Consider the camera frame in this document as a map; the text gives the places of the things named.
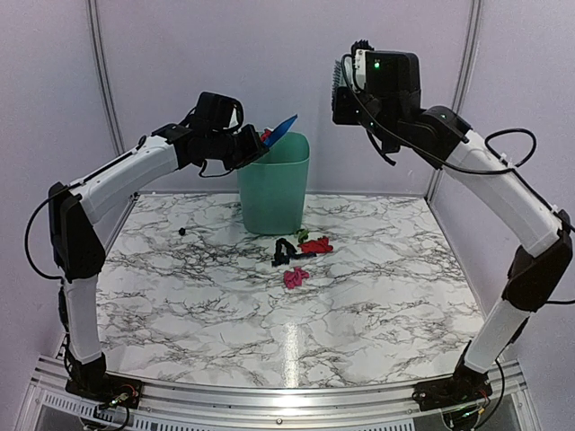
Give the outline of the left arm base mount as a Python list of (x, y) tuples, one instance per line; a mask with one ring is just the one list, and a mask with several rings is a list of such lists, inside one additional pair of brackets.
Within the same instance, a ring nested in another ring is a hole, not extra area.
[(106, 407), (124, 407), (136, 409), (143, 390), (143, 382), (115, 374), (105, 374), (103, 385), (100, 389), (85, 389), (79, 383), (68, 380), (66, 392), (99, 401)]

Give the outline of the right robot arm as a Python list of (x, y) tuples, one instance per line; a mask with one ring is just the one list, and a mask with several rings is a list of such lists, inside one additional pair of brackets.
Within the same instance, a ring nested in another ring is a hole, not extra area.
[(573, 228), (569, 215), (546, 203), (488, 137), (448, 107), (423, 108), (420, 95), (415, 54), (365, 44), (335, 64), (332, 120), (364, 128), (386, 161), (404, 147), (411, 149), (473, 193), (519, 243), (500, 298), (454, 372), (416, 384), (412, 397), (429, 410), (491, 394), (489, 369), (547, 304), (571, 264)]

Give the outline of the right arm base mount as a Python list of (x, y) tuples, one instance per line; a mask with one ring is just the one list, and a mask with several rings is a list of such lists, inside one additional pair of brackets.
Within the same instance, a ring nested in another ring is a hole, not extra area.
[(491, 395), (488, 381), (470, 383), (449, 377), (416, 383), (411, 397), (421, 411), (429, 411), (484, 400)]

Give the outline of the light green hand brush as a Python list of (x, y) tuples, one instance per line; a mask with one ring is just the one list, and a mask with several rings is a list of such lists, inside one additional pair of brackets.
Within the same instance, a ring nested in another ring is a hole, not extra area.
[(336, 111), (336, 104), (338, 100), (338, 90), (344, 85), (342, 84), (342, 70), (341, 61), (336, 60), (334, 62), (333, 72), (332, 72), (332, 94), (331, 94), (331, 107), (332, 113)]

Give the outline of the blue plastic dustpan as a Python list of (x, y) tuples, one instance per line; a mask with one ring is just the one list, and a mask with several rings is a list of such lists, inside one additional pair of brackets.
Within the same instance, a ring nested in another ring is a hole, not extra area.
[(268, 128), (272, 131), (272, 133), (265, 142), (261, 141), (264, 144), (264, 146), (267, 148), (271, 148), (272, 146), (274, 146), (291, 129), (293, 124), (296, 122), (297, 118), (298, 116), (297, 114), (295, 114), (290, 118), (282, 121), (276, 127)]

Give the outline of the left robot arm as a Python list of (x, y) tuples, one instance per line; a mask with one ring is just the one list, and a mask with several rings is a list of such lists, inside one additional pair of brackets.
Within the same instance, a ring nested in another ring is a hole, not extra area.
[(142, 136), (126, 153), (71, 184), (49, 189), (49, 238), (61, 270), (58, 311), (66, 333), (66, 390), (84, 398), (115, 402), (136, 398), (140, 383), (107, 370), (97, 315), (97, 287), (108, 255), (99, 226), (119, 213), (144, 187), (164, 176), (219, 161), (229, 174), (270, 150), (268, 138), (244, 121), (237, 99), (203, 92), (184, 119)]

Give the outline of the pink paper scrap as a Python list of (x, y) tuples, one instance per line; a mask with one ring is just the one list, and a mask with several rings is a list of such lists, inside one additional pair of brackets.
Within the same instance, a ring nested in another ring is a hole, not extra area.
[(292, 270), (284, 272), (283, 282), (288, 290), (293, 290), (303, 284), (305, 279), (310, 277), (309, 273), (300, 267), (295, 267)]

